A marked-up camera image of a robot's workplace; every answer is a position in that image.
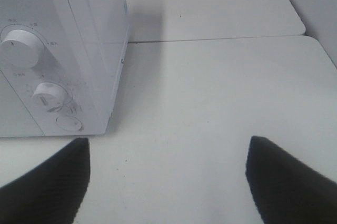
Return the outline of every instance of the white wall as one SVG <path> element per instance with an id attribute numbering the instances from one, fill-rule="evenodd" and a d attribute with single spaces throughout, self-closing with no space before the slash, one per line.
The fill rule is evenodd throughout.
<path id="1" fill-rule="evenodd" d="M 290 0 L 308 36 L 320 41 L 337 65 L 337 0 Z"/>

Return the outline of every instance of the black object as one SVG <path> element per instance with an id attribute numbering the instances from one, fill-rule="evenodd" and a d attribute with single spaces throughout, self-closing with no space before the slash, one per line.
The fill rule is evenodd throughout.
<path id="1" fill-rule="evenodd" d="M 246 177 L 265 224 L 337 223 L 337 184 L 268 139 L 252 137 Z"/>
<path id="2" fill-rule="evenodd" d="M 78 138 L 0 189 L 0 224 L 72 224 L 89 180 L 89 141 Z"/>

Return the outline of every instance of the button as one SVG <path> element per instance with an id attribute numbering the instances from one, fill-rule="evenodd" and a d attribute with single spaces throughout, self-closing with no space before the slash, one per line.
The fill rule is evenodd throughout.
<path id="1" fill-rule="evenodd" d="M 44 82 L 37 86 L 32 97 L 36 106 L 47 112 L 58 111 L 71 100 L 68 92 L 58 84 Z"/>
<path id="2" fill-rule="evenodd" d="M 76 132 L 82 129 L 82 123 L 72 116 L 59 116 L 56 119 L 56 124 L 65 131 Z"/>
<path id="3" fill-rule="evenodd" d="M 15 29 L 10 31 L 0 45 L 0 55 L 19 68 L 32 68 L 44 54 L 45 47 L 34 34 Z"/>

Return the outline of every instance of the table surface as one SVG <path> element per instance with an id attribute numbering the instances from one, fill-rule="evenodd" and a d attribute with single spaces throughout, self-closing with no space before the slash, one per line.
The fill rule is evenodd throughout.
<path id="1" fill-rule="evenodd" d="M 304 36 L 128 47 L 76 223 L 256 223 L 245 178 L 265 136 L 337 181 L 337 71 Z M 0 185 L 70 137 L 2 139 Z"/>
<path id="2" fill-rule="evenodd" d="M 131 42 L 302 35 L 289 0 L 127 0 Z"/>

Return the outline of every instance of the white knob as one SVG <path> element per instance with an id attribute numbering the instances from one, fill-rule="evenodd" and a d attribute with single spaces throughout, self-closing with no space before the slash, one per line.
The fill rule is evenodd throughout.
<path id="1" fill-rule="evenodd" d="M 44 45 L 34 34 L 20 29 L 10 31 L 0 45 L 0 56 L 20 68 L 32 68 L 44 53 Z"/>
<path id="2" fill-rule="evenodd" d="M 33 94 L 33 103 L 49 112 L 57 111 L 70 100 L 68 92 L 54 83 L 41 83 Z"/>

